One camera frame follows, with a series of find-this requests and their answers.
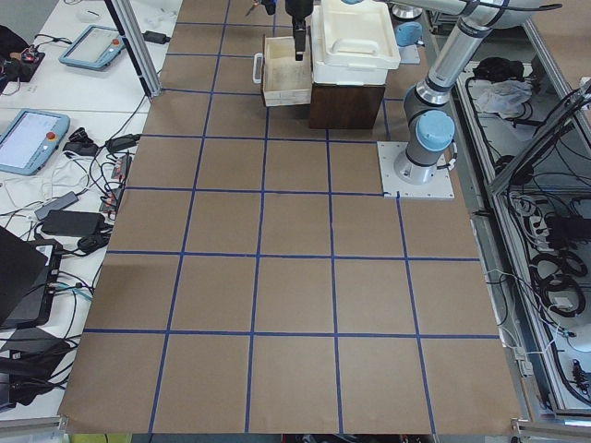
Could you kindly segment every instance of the power strip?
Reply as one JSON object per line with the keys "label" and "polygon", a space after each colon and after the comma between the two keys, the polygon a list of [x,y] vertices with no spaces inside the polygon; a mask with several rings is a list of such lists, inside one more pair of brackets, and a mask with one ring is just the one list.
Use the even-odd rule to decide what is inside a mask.
{"label": "power strip", "polygon": [[550,229],[543,217],[532,215],[527,218],[529,222],[529,229],[532,236],[536,239],[537,249],[540,252],[552,252],[554,249],[550,247],[548,236]]}
{"label": "power strip", "polygon": [[119,205],[121,204],[121,198],[123,198],[124,188],[118,187],[115,189],[109,197],[107,197],[99,208],[99,212],[109,216],[116,214],[119,211]]}
{"label": "power strip", "polygon": [[126,153],[123,157],[118,158],[115,162],[115,167],[113,168],[111,178],[117,180],[119,183],[124,183],[127,180],[127,176],[129,175],[132,160],[131,154],[129,153]]}

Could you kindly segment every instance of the white cable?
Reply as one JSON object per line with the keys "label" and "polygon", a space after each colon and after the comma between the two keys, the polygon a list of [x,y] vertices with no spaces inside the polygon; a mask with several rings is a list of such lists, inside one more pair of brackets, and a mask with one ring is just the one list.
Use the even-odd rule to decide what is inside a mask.
{"label": "white cable", "polygon": [[17,88],[15,90],[13,90],[12,92],[9,92],[9,93],[0,92],[0,95],[5,95],[7,97],[10,97],[11,95],[15,95],[19,91],[20,91],[20,77],[17,78]]}

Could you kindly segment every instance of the white storage box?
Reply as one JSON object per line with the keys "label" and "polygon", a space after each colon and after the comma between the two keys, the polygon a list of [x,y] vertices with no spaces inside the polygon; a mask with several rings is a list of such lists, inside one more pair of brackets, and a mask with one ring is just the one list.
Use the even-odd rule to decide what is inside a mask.
{"label": "white storage box", "polygon": [[348,5],[322,0],[311,24],[315,83],[383,85],[389,69],[400,65],[398,45],[384,3]]}
{"label": "white storage box", "polygon": [[[262,60],[261,76],[257,66]],[[308,104],[312,97],[312,73],[309,51],[296,61],[293,37],[265,39],[264,54],[255,54],[252,79],[262,83],[266,106]]]}

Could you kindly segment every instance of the gray floor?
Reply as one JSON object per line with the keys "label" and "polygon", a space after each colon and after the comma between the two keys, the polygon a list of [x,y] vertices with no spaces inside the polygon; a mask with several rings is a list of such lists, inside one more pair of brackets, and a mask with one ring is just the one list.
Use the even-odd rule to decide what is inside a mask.
{"label": "gray floor", "polygon": [[0,25],[31,43],[59,0],[0,0]]}

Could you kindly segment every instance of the brown paper floor covering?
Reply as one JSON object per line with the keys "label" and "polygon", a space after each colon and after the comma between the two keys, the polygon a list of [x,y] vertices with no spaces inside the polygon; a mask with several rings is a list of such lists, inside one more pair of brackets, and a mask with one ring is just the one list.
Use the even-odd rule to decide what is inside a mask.
{"label": "brown paper floor covering", "polygon": [[407,140],[310,130],[250,82],[278,5],[185,0],[61,412],[72,432],[507,433],[520,415],[461,190],[381,196]]}

